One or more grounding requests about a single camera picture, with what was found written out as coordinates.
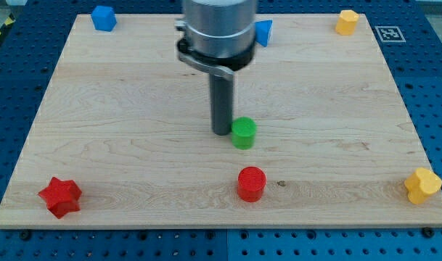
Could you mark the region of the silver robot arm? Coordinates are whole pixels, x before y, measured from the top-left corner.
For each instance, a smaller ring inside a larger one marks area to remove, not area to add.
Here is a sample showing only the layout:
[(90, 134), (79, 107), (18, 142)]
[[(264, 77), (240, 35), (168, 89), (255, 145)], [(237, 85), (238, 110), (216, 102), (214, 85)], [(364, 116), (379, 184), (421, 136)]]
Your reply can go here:
[(183, 0), (185, 39), (207, 57), (230, 58), (255, 40), (256, 0)]

